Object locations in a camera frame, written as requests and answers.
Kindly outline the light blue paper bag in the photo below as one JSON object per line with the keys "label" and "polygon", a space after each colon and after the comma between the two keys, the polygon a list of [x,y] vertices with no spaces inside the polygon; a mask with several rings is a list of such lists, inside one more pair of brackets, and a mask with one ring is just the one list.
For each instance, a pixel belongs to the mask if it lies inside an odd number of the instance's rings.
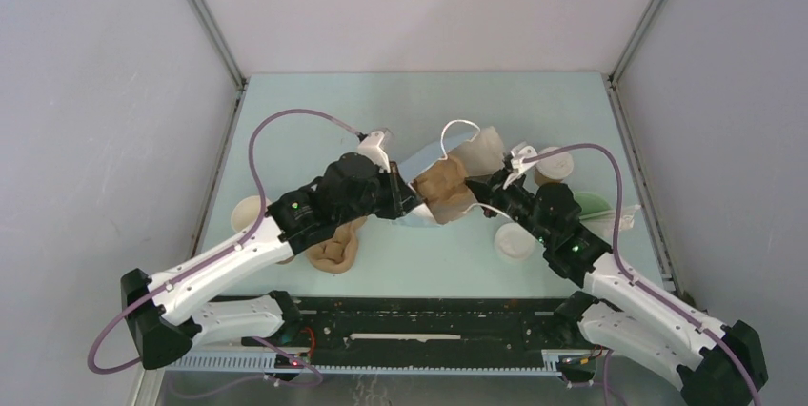
{"label": "light blue paper bag", "polygon": [[435,142],[398,164],[400,175],[422,199],[422,204],[394,224],[433,228],[465,216],[476,203],[465,179],[495,173],[503,167],[505,146],[493,126],[451,135],[446,128]]}

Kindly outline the brown paper coffee cup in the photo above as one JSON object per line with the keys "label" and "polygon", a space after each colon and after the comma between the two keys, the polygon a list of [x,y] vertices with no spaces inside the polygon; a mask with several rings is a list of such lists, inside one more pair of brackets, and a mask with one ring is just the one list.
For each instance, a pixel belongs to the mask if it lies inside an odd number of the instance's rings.
{"label": "brown paper coffee cup", "polygon": [[534,181],[537,186],[542,186],[549,183],[557,183],[557,180],[546,176],[539,168],[535,168]]}

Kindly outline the stack of white lids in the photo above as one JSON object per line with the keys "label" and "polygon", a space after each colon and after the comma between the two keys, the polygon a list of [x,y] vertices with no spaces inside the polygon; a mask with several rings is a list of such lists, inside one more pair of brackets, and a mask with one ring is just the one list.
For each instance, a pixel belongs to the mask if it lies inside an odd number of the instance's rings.
{"label": "stack of white lids", "polygon": [[501,259],[523,262],[535,251],[537,240],[516,223],[507,223],[495,233],[494,248]]}

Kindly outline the white coffee cup lid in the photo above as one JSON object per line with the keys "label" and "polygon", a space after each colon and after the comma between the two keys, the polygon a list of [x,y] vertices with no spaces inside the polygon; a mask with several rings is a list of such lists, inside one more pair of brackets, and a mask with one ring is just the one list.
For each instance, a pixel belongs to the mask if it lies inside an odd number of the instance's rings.
{"label": "white coffee cup lid", "polygon": [[575,162],[569,152],[560,152],[538,160],[535,164],[546,176],[562,182],[574,171]]}

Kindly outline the stack of paper cups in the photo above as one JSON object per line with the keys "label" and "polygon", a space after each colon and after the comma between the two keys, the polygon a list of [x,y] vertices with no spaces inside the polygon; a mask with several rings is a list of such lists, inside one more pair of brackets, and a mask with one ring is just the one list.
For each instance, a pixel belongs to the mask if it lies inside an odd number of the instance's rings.
{"label": "stack of paper cups", "polygon": [[235,233],[248,230],[257,218],[264,214],[272,204],[268,198],[261,202],[259,195],[252,195],[242,199],[232,210],[230,222]]}

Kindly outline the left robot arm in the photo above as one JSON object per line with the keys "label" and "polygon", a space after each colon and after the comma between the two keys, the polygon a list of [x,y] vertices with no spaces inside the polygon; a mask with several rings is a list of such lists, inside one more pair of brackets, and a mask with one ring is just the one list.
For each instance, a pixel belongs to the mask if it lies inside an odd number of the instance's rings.
{"label": "left robot arm", "polygon": [[131,270],[120,288],[140,364],[165,367],[200,343],[211,326],[196,312],[253,272],[331,239],[359,218],[397,220],[423,203],[396,165],[385,171],[349,152],[311,183],[277,197],[248,230],[195,260],[159,274]]}

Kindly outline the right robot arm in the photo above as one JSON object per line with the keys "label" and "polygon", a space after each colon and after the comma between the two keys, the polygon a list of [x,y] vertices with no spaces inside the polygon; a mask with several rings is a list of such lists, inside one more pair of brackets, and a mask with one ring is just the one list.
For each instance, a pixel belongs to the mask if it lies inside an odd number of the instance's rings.
{"label": "right robot arm", "polygon": [[768,380],[758,332],[711,317],[650,283],[579,220],[565,184],[530,193],[489,174],[466,184],[487,214],[502,212],[541,243],[578,291],[558,309],[557,340],[612,349],[667,380],[688,405],[759,405]]}

